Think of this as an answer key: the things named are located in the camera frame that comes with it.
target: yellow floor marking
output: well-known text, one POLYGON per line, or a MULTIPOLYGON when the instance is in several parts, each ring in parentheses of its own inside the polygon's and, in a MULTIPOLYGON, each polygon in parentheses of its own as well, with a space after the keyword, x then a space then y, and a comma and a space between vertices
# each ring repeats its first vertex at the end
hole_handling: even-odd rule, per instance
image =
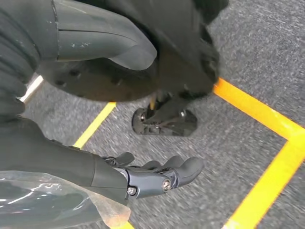
MULTIPOLYGON (((304 140, 305 134, 299 140, 304 140)), ((305 159, 305 147, 288 141, 224 226, 224 229, 254 229, 305 159)))
MULTIPOLYGON (((92 135, 94 134, 105 119, 106 119, 113 109, 116 103, 108 103, 102 109, 96 118, 95 118, 87 130, 85 130, 81 137, 74 144, 75 147, 82 148, 84 146, 92 135)), ((133 229, 133 227, 127 222, 123 227, 115 229, 133 229)))
POLYGON ((224 226, 253 229, 305 159, 305 129, 277 111, 220 79, 214 92, 288 142, 224 226))
POLYGON ((287 140, 303 130, 288 118, 223 79, 219 80, 214 92, 287 140))

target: transparent plastic sheet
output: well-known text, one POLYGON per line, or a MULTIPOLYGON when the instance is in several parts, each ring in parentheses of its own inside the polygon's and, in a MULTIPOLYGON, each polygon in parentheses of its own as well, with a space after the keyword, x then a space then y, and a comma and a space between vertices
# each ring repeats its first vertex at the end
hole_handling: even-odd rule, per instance
POLYGON ((0 172, 0 229, 63 229, 102 220, 127 222, 130 209, 45 173, 0 172))

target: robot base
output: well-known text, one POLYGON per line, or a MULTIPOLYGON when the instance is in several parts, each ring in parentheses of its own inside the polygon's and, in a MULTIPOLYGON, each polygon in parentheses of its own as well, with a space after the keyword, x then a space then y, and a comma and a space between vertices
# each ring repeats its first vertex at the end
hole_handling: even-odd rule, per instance
POLYGON ((139 108, 133 114, 134 132, 139 135, 190 136, 197 128, 197 118, 189 110, 160 123, 146 121, 146 113, 146 108, 139 108))

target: robotic hand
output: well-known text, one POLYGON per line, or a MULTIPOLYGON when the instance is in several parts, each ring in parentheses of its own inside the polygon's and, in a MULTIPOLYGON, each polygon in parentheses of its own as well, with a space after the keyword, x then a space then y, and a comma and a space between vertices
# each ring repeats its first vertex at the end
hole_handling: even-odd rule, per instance
POLYGON ((135 159, 131 153, 103 159, 128 181, 127 199, 166 194, 189 184, 203 169, 203 162, 197 157, 184 161, 180 156, 173 156, 163 166, 157 161, 150 161, 142 167, 127 166, 135 159))

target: black robotic arm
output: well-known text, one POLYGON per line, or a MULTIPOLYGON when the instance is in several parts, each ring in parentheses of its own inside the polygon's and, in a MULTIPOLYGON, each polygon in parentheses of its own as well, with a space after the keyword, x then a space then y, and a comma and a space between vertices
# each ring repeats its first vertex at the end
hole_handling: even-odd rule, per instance
POLYGON ((128 167, 130 153, 99 157, 45 138, 24 119, 17 99, 41 61, 108 58, 145 69, 156 58, 130 20, 72 0, 14 0, 0 5, 0 170, 48 173, 114 201, 160 195, 188 184, 203 169, 198 158, 173 157, 163 166, 128 167))

